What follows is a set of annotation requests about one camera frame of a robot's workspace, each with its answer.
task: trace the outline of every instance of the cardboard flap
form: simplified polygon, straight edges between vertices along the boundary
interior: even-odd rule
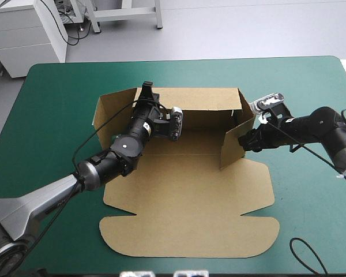
[[[238,138],[246,134],[254,125],[255,117],[245,121],[236,128],[228,131],[224,136],[223,146],[221,147],[220,168],[236,162],[238,159],[244,157],[245,151],[238,142]]]
[[[128,103],[134,100],[137,88],[126,89],[125,91],[119,91],[102,95],[97,103],[95,116],[93,118],[93,126],[95,129],[99,128],[109,118],[111,118],[121,108],[125,107]],[[97,136],[101,147],[103,149],[109,148],[111,144],[111,137],[114,134],[120,134],[126,128],[133,106],[126,108],[120,114],[108,123],[104,128],[98,131]]]
[[[231,163],[236,162],[238,159],[244,157],[245,151],[238,142],[238,138],[246,134],[253,128],[255,116],[251,111],[249,104],[245,97],[239,91],[239,98],[242,109],[236,112],[236,119],[238,126],[225,134],[224,142],[220,154],[220,168],[223,169]]]
[[[274,203],[268,168],[219,156],[143,156],[139,169],[106,186],[104,202],[137,214],[106,217],[113,250],[137,257],[251,257],[275,241],[274,218],[242,216]]]

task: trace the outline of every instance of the drawer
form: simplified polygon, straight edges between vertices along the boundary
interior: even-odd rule
[[[50,43],[43,27],[0,31],[0,49]]]
[[[28,70],[37,63],[58,63],[51,44],[39,44],[0,49],[0,61],[12,78],[27,76]]]
[[[0,13],[0,31],[42,26],[35,9]]]

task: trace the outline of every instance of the black cable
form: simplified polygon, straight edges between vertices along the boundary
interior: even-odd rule
[[[72,44],[72,43],[69,43],[69,42],[63,37],[63,34],[62,34],[62,32],[60,31],[60,27],[59,27],[59,25],[58,25],[58,22],[57,22],[57,20],[55,19],[55,16],[53,15],[53,13],[51,12],[50,8],[46,5],[46,3],[45,3],[43,0],[40,0],[40,1],[41,1],[42,4],[44,4],[44,6],[46,7],[46,9],[50,12],[52,18],[53,18],[54,21],[55,21],[55,24],[57,25],[58,31],[59,31],[59,33],[60,33],[62,39],[66,42],[66,44],[68,44],[68,45],[70,45],[70,46],[75,46],[75,45],[77,45],[77,44],[80,42],[80,40],[79,40],[79,38],[80,38],[80,33],[78,32],[78,30],[77,30],[77,33],[78,33],[78,40],[77,40],[77,42],[75,42],[75,43],[73,43],[73,44]]]
[[[291,140],[293,140],[295,143],[297,143],[299,146],[301,146],[302,148],[304,148],[305,150],[309,151],[309,153],[313,154],[314,156],[316,156],[317,158],[321,159],[323,162],[325,162],[326,164],[328,164],[331,168],[333,168],[334,170],[336,170],[339,174],[341,174],[342,172],[337,168],[335,167],[331,162],[329,162],[328,160],[324,159],[321,155],[317,154],[316,152],[314,152],[313,150],[311,150],[309,147],[305,146],[304,144],[300,143],[297,139],[293,138],[292,136],[290,136],[288,133],[286,133],[285,131],[281,130],[280,128],[278,128],[277,126],[273,125],[272,123],[270,122],[267,122],[267,124],[269,124],[271,127],[275,128],[276,130],[278,130],[279,132],[281,132],[282,134],[284,134],[285,136],[289,137]],[[311,267],[309,267],[307,264],[305,264],[299,257],[298,255],[293,251],[292,249],[292,242],[294,240],[299,240],[299,241],[302,241],[311,251],[312,253],[314,254],[314,256],[318,259],[320,265],[322,266],[323,270],[325,271],[326,275],[328,274],[322,261],[320,260],[320,258],[318,257],[318,255],[316,254],[316,252],[312,249],[312,247],[306,242],[304,241],[303,239],[301,238],[292,238],[290,240],[290,248],[291,248],[291,252],[292,254],[295,256],[295,258],[298,260],[298,262],[301,263],[301,265],[303,265],[305,268],[307,268],[309,271],[311,271],[312,273],[320,276],[320,274],[312,269]]]
[[[91,25],[92,25],[92,23],[91,23],[91,21],[90,21],[90,23],[89,23],[89,25],[88,25],[88,30],[87,30],[86,35],[85,35],[85,36],[83,36],[83,37],[81,37],[81,38],[79,38],[79,40],[81,40],[81,39],[85,39],[85,38],[87,38],[87,37],[88,37],[88,35],[90,34]]]
[[[58,12],[60,12],[61,14],[64,14],[72,23],[74,23],[73,20],[72,20],[72,18],[71,18],[68,14],[66,14],[66,13],[63,12],[62,10],[58,10]],[[90,34],[91,25],[92,25],[92,24],[91,24],[91,21],[90,21],[90,23],[89,23],[89,25],[88,25],[87,34],[86,34],[85,36],[83,36],[83,37],[80,38],[80,32],[79,32],[79,30],[77,30],[77,36],[78,36],[77,38],[75,38],[74,36],[69,36],[69,35],[68,35],[68,37],[71,38],[71,39],[75,39],[75,40],[81,40],[81,39],[87,38],[88,35]]]
[[[289,249],[291,250],[293,256],[297,259],[297,261],[299,261],[299,263],[301,263],[304,267],[306,267],[309,271],[311,271],[312,273],[314,273],[316,276],[321,276],[319,274],[319,272],[317,272],[316,270],[312,269],[311,267],[309,267],[303,260],[300,259],[300,257],[295,253],[295,250],[294,250],[294,247],[293,247],[293,242],[294,241],[300,241],[302,242],[303,244],[305,244],[309,249],[310,251],[314,254],[314,256],[317,258],[317,260],[319,261],[320,265],[322,266],[323,268],[323,271],[324,271],[324,274],[327,276],[328,275],[328,271],[327,269],[325,268],[322,260],[319,258],[318,254],[314,251],[314,249],[306,242],[304,241],[302,238],[292,238],[290,241],[289,241]]]
[[[41,239],[44,237],[44,235],[46,234],[46,232],[48,231],[48,229],[51,227],[51,225],[53,224],[53,222],[58,218],[58,216],[60,215],[60,213],[63,211],[63,209],[65,208],[65,205],[69,202],[69,200],[71,199],[72,195],[76,192],[77,187],[79,186],[79,183],[75,183],[74,186],[72,187],[72,190],[70,191],[70,193],[67,195],[67,197],[65,198],[64,202],[61,204],[61,206],[59,207],[59,210],[57,210],[56,214],[52,217],[52,219],[50,220],[50,222],[46,225],[45,229],[41,232],[41,234],[36,238],[36,240],[34,241],[34,243],[31,245],[30,248],[28,248],[27,252],[25,253],[25,255],[23,255],[22,257],[22,261],[21,263],[24,261],[24,259],[27,258],[27,256],[31,253],[31,251],[36,247],[36,245],[41,241]]]
[[[148,99],[140,99],[140,100],[135,100],[133,102],[130,102],[129,104],[125,105],[123,108],[121,108],[119,111],[117,111],[112,117],[110,117],[108,120],[106,120],[99,128],[96,129],[95,132],[92,133],[92,135],[90,135],[74,152],[73,157],[72,157],[72,163],[74,165],[74,168],[76,169],[76,171],[78,172],[78,168],[76,166],[76,154],[77,152],[96,134],[98,133],[99,130],[101,130],[101,128],[103,128],[104,126],[106,126],[110,121],[112,121],[118,114],[120,114],[123,110],[125,110],[126,108],[128,108],[129,106],[131,106],[134,103],[137,102],[149,102],[150,104],[155,104],[158,105],[159,107],[162,107],[166,114],[168,114],[168,110],[167,108],[165,108],[162,104],[160,104],[159,102],[156,102],[154,100],[148,100]],[[59,207],[59,209],[57,210],[56,214],[52,217],[52,219],[50,220],[50,222],[46,225],[46,227],[44,228],[44,230],[41,232],[41,234],[37,237],[37,239],[34,241],[34,243],[31,245],[31,247],[27,250],[27,252],[25,253],[25,255],[23,255],[22,259],[21,259],[21,263],[24,261],[25,258],[27,258],[27,256],[31,253],[31,251],[36,247],[36,245],[40,242],[40,240],[44,237],[44,235],[46,234],[46,232],[49,230],[49,228],[51,227],[51,225],[55,222],[55,220],[57,219],[57,217],[60,215],[60,213],[63,211],[63,209],[65,208],[66,204],[69,202],[69,200],[71,199],[72,195],[74,195],[74,193],[76,192],[77,188],[80,186],[81,184],[79,182],[75,183],[74,186],[72,187],[72,190],[70,191],[70,193],[66,196],[64,202],[61,204],[61,206]]]

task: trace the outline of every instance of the white metal frame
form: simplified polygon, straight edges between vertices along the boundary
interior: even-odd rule
[[[73,18],[74,23],[82,23],[84,19],[84,15],[81,13],[80,9],[78,8],[77,0],[70,0],[70,3],[72,5],[72,8],[74,10],[74,14],[76,15],[75,18]]]
[[[85,1],[88,16],[95,33],[101,32],[100,27],[98,25],[99,22],[137,19],[146,17],[156,17],[158,29],[161,29],[163,27],[163,21],[161,19],[160,0],[155,0],[154,7],[147,8],[133,8],[132,0],[122,0],[122,8],[115,10],[95,10],[93,0]]]

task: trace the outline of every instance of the sticker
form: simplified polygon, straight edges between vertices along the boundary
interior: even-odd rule
[[[151,127],[147,122],[144,123],[144,128],[148,131],[149,136],[151,136]]]

